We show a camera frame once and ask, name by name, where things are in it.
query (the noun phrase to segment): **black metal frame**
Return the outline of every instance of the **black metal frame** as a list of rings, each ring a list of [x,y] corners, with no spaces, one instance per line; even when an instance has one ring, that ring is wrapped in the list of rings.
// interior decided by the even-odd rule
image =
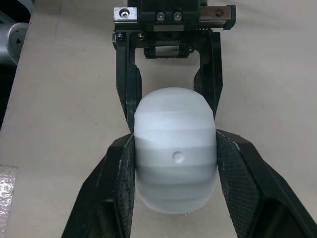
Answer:
[[[222,191],[238,238],[315,238],[317,225],[285,179],[239,135],[217,131]]]
[[[184,46],[183,54],[175,58],[186,58],[189,50],[200,53],[200,69],[194,78],[194,90],[201,93],[210,105],[215,117],[222,91],[222,63],[220,33],[212,30],[195,32],[169,32],[173,42],[157,43],[161,32],[148,34],[139,39],[140,30],[120,30],[123,39],[116,42],[116,87],[122,109],[131,132],[134,130],[134,114],[142,98],[142,79],[138,67],[134,64],[136,48],[144,48],[147,58],[148,50],[153,46],[166,46],[178,43]]]
[[[135,181],[134,136],[115,140],[83,183],[62,238],[128,238]]]

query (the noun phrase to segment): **beige table surface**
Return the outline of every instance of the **beige table surface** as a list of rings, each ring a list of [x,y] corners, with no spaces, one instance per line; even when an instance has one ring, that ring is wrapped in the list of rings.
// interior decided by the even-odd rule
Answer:
[[[252,141],[317,220],[317,1],[237,0],[222,32],[217,128]],[[115,88],[117,0],[37,0],[0,134],[0,164],[17,166],[6,238],[61,236],[81,184],[128,133]],[[198,54],[145,60],[144,95],[192,88]],[[164,215],[137,197],[132,238],[236,237],[218,188],[197,212]]]

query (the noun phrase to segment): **white foam ball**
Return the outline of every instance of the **white foam ball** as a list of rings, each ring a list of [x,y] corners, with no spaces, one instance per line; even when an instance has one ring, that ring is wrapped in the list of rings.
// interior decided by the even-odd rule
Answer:
[[[144,97],[135,113],[137,189],[159,212],[205,206],[215,190],[216,135],[212,110],[199,93],[165,88]]]

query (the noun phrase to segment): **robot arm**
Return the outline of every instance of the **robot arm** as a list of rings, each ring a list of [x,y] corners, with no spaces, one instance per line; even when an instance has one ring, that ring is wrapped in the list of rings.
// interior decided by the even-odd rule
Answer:
[[[199,0],[129,0],[115,8],[113,45],[116,86],[131,131],[117,139],[84,182],[63,238],[129,238],[135,192],[134,113],[142,98],[134,51],[148,59],[186,58],[200,53],[194,90],[215,117],[222,90],[220,34],[236,19],[235,6]],[[251,142],[218,130],[217,157],[222,191],[238,238],[313,238],[317,225],[287,182]]]

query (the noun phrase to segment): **bolt head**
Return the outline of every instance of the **bolt head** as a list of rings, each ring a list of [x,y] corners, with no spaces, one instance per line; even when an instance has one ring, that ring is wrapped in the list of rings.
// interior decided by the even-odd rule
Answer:
[[[142,40],[144,40],[144,38],[145,38],[145,36],[142,34],[142,33],[139,33],[138,34],[138,37],[139,37],[139,39],[142,41]]]
[[[157,13],[157,20],[158,21],[164,21],[165,20],[165,13],[160,11]]]
[[[117,33],[117,39],[120,41],[120,40],[123,40],[123,34],[122,33]]]
[[[191,54],[194,52],[194,48],[192,46],[189,47],[188,52]]]
[[[183,14],[180,11],[174,13],[174,20],[180,21],[183,18]]]
[[[123,11],[123,12],[120,14],[120,16],[121,16],[122,18],[128,18],[128,17],[129,17],[129,13],[128,13],[127,11]]]

